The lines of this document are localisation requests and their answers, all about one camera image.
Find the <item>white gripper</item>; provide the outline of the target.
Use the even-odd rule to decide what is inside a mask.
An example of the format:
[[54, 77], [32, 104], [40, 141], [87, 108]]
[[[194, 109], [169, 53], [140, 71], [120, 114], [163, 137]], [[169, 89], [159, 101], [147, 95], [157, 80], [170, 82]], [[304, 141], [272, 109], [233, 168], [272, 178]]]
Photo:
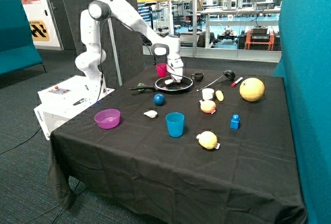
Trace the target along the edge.
[[176, 83], [181, 83], [183, 78], [183, 66], [184, 63], [182, 59], [179, 58], [168, 58], [167, 61], [167, 71], [170, 76], [176, 81]]

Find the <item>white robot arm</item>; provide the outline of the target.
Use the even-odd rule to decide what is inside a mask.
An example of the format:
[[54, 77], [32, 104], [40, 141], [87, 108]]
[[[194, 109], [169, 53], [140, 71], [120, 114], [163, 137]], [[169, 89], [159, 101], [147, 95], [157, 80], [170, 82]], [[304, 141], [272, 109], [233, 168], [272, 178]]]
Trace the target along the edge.
[[81, 13], [81, 41], [86, 46], [86, 51], [75, 61], [77, 68], [87, 77], [86, 88], [90, 92], [95, 91], [98, 94], [107, 92], [98, 66], [106, 58], [106, 52], [102, 49], [100, 41], [101, 22], [109, 18], [116, 18], [129, 30], [143, 34], [152, 43], [153, 55], [167, 57], [167, 72], [170, 78], [160, 83], [161, 89], [174, 91], [185, 87], [179, 37], [159, 36], [126, 0], [96, 0]]

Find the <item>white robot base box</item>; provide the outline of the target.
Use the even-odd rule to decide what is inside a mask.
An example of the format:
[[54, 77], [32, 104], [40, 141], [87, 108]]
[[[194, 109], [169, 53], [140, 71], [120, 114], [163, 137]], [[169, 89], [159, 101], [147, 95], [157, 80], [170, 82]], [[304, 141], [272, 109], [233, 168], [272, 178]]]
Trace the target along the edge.
[[41, 104], [34, 112], [45, 138], [49, 140], [52, 131], [113, 91], [107, 87], [100, 91], [85, 76], [73, 76], [39, 91]]

